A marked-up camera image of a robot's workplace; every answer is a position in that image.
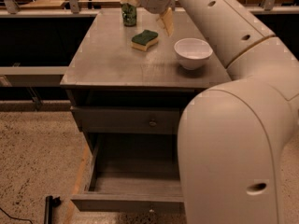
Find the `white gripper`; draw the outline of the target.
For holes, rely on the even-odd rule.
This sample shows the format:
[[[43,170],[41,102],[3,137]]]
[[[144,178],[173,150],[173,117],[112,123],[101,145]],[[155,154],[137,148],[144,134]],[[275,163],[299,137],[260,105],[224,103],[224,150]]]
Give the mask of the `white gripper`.
[[[142,6],[149,13],[159,14],[156,21],[168,36],[174,33],[173,12],[170,7],[172,0],[120,0],[120,3],[134,7]]]

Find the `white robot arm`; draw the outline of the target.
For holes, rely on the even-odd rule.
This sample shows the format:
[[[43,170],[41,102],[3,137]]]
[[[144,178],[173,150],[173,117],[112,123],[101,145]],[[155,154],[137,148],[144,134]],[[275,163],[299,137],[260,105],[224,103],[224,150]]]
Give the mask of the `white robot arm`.
[[[171,0],[131,0],[148,12]],[[280,158],[298,130],[299,63],[236,0],[178,0],[230,81],[201,92],[178,126],[187,224],[284,224]]]

